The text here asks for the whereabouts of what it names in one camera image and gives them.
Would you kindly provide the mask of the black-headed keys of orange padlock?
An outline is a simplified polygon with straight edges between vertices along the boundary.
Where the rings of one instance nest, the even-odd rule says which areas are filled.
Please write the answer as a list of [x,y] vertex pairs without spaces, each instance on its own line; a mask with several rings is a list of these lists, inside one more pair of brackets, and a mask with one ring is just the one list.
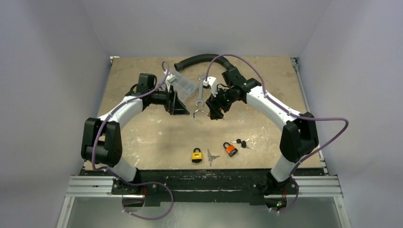
[[236,139],[235,141],[232,141],[231,143],[237,143],[241,145],[241,148],[246,148],[246,149],[253,149],[251,147],[248,146],[248,142],[250,141],[250,139],[246,139],[246,140],[242,140],[242,139]]

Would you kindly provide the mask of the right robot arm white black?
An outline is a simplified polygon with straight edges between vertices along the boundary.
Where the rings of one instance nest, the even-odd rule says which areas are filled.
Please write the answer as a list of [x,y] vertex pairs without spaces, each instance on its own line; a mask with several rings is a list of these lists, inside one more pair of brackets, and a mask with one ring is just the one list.
[[285,188],[293,169],[306,155],[309,155],[319,144],[317,127],[311,121],[310,112],[304,114],[285,106],[263,87],[263,82],[254,78],[246,79],[236,67],[222,73],[226,86],[219,88],[217,79],[205,77],[202,84],[211,89],[211,95],[206,100],[209,115],[212,120],[224,118],[231,105],[242,101],[251,105],[280,130],[281,156],[275,166],[267,174],[266,194],[279,193]]

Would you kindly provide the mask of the yellow padlock black shackle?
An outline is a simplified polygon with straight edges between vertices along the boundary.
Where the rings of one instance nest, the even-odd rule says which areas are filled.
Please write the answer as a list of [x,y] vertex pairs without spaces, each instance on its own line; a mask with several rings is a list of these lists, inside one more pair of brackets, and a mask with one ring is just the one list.
[[202,152],[200,148],[194,148],[192,152],[192,163],[202,162]]

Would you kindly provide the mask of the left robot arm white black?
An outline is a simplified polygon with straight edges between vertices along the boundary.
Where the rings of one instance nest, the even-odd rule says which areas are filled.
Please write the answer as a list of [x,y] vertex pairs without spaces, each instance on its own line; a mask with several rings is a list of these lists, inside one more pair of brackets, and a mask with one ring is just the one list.
[[98,118],[88,118],[84,123],[81,157],[103,170],[124,180],[123,188],[137,194],[142,187],[136,178],[138,169],[122,157],[121,130],[149,105],[162,105],[170,115],[189,115],[173,86],[160,90],[156,76],[141,73],[123,100],[110,112]]

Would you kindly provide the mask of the orange black padlock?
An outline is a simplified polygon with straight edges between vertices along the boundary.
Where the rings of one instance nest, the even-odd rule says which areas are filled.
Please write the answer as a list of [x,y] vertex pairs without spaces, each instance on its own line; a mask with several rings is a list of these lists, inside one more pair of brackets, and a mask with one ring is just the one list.
[[230,157],[233,157],[238,152],[238,149],[234,145],[230,144],[229,142],[224,142],[223,143],[223,148],[225,149],[225,152]]

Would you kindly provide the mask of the silver keys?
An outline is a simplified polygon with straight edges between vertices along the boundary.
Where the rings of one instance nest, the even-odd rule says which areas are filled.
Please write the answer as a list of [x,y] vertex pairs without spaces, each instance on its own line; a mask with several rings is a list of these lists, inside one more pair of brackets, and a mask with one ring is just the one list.
[[209,161],[209,165],[210,165],[210,167],[211,167],[213,161],[214,161],[215,159],[219,158],[220,156],[219,156],[219,155],[212,155],[209,149],[207,150],[207,152],[208,152],[208,161]]

